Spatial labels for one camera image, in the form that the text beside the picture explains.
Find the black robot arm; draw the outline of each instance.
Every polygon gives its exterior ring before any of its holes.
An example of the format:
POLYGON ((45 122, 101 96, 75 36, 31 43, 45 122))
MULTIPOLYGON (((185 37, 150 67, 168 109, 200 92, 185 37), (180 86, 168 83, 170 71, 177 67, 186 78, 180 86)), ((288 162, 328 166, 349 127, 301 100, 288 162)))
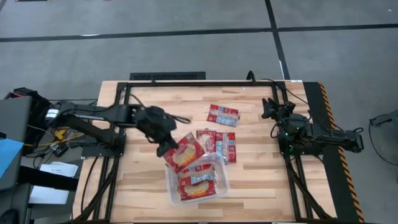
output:
POLYGON ((95 138, 99 145, 114 156, 122 153, 126 135, 114 129, 101 129, 84 119, 107 121, 119 128, 137 128, 145 134, 149 142, 159 144, 156 154, 163 156, 170 148, 178 147, 171 136, 177 128, 175 117, 156 106, 112 105, 109 107, 77 105, 61 101, 51 106, 45 120, 51 127, 67 126, 95 138))
POLYGON ((301 114, 293 113, 295 104, 288 102, 280 105, 268 98, 262 99, 264 114, 262 118, 271 118, 279 127, 276 136, 282 149, 287 155, 309 154, 317 156, 325 146, 341 146, 351 152, 361 152, 363 149, 362 137, 357 130, 345 131, 327 129, 323 126, 310 123, 310 120, 301 114))
POLYGON ((285 159, 289 179, 293 180, 296 186, 301 190, 306 201, 319 218, 324 219, 326 223, 339 223, 338 220, 328 215, 322 207, 319 206, 308 191, 305 182, 294 170, 290 157, 295 156, 296 162, 298 157, 302 154, 318 157, 322 154, 322 150, 325 146, 341 146, 345 150, 351 152, 361 152, 363 143, 362 137, 359 134, 360 131, 358 131, 360 129, 344 131, 327 129, 323 126, 319 127, 316 124, 310 123, 310 120, 305 116, 293 113, 295 104, 292 102, 280 105, 268 98, 268 101, 262 99, 262 104, 264 107, 262 118, 271 118, 276 122, 272 128, 271 137, 278 139, 280 153, 285 159), (272 132, 275 127, 279 127, 279 132, 273 136, 272 132))

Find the snack package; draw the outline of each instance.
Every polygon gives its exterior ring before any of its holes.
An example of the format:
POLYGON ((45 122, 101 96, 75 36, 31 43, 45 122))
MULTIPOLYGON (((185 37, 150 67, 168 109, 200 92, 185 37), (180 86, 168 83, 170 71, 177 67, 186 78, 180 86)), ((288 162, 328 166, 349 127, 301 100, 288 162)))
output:
POLYGON ((216 131, 198 130, 197 139, 205 141, 204 145, 207 153, 216 152, 216 131))
POLYGON ((238 119, 238 110, 217 105, 210 105, 207 121, 236 127, 236 125, 238 124, 238 119))
POLYGON ((235 133, 216 133, 216 152, 223 155, 225 163, 236 162, 235 133))
POLYGON ((216 193, 214 180, 202 181, 199 184, 180 186, 181 200, 206 197, 216 193))
POLYGON ((216 193, 217 180, 211 164, 189 167, 179 175, 181 200, 206 197, 216 193))
POLYGON ((166 166, 165 174, 170 202, 174 205, 203 202, 228 194, 225 164, 217 153, 201 156, 178 174, 166 166))
POLYGON ((199 142, 189 133, 178 142, 178 149, 170 149, 163 158, 175 173, 179 173, 204 153, 199 142))

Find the yellow black hazard tape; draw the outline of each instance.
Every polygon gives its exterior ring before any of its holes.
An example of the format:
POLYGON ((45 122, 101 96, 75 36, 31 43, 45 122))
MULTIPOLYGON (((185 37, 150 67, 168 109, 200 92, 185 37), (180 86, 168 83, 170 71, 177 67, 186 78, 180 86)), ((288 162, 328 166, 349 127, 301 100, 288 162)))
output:
MULTIPOLYGON (((326 95, 325 87, 323 86, 322 83, 319 83, 319 85, 320 85, 320 88, 321 88, 323 100, 325 101, 326 110, 328 112, 328 116, 329 116, 331 127, 333 129, 337 129, 335 120, 333 119, 333 113, 331 112, 331 108, 330 108, 330 105, 329 105, 329 100, 328 100, 328 97, 326 95)), ((340 154, 341 164, 343 165, 344 172, 346 174, 348 187, 349 187, 349 189, 351 191, 351 196, 352 196, 353 201, 354 201, 354 206, 356 208, 356 213, 358 214, 358 217, 359 217, 359 222, 365 222, 363 214, 362 214, 361 207, 359 206, 358 197, 356 196, 354 183, 353 183, 353 180, 351 178, 351 174, 349 174, 348 165, 347 165, 346 157, 344 156, 343 148, 339 147, 338 148, 338 152, 340 154)))

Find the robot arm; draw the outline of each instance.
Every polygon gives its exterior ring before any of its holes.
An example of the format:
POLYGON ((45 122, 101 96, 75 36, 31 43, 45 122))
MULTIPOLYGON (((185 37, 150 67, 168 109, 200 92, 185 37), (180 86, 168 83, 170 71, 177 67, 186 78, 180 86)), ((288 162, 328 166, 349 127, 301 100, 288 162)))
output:
POLYGON ((170 148, 178 147, 171 136, 177 128, 175 117, 162 108, 142 105, 112 105, 109 107, 76 105, 61 101, 47 111, 45 121, 53 127, 68 126, 97 140, 101 147, 115 151, 125 144, 124 133, 100 129, 84 119, 107 121, 119 128, 137 128, 151 143, 159 144, 156 154, 163 156, 170 148))
POLYGON ((279 127, 275 138, 281 148, 287 149, 288 154, 309 154, 317 156, 322 153, 324 146, 341 146, 343 149, 359 153, 363 149, 362 137, 356 130, 345 131, 327 129, 310 123, 309 119, 301 114, 293 113, 295 104, 288 102, 280 105, 268 98, 262 99, 264 114, 262 118, 271 118, 279 127))

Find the gray floor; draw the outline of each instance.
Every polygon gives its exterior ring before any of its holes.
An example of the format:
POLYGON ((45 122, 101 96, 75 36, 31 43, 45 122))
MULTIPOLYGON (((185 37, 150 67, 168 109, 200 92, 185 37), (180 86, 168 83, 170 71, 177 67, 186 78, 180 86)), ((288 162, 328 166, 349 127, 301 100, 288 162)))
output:
MULTIPOLYGON (((279 27, 398 23, 396 0, 272 6, 279 27)), ((270 27, 264 1, 8 0, 0 12, 0 37, 239 27, 270 27)), ((367 127, 369 118, 398 109, 398 29, 284 32, 280 39, 291 79, 323 82, 336 122, 365 128, 366 149, 346 153, 365 220, 396 223, 398 169, 377 157, 367 127)), ((282 79, 271 33, 0 43, 0 96, 26 86, 48 98, 96 98, 102 80, 126 80, 130 72, 205 71, 208 79, 236 79, 248 70, 282 79)), ((377 148, 395 163, 397 131, 373 129, 377 148)), ((62 160, 79 157, 70 151, 62 160)))

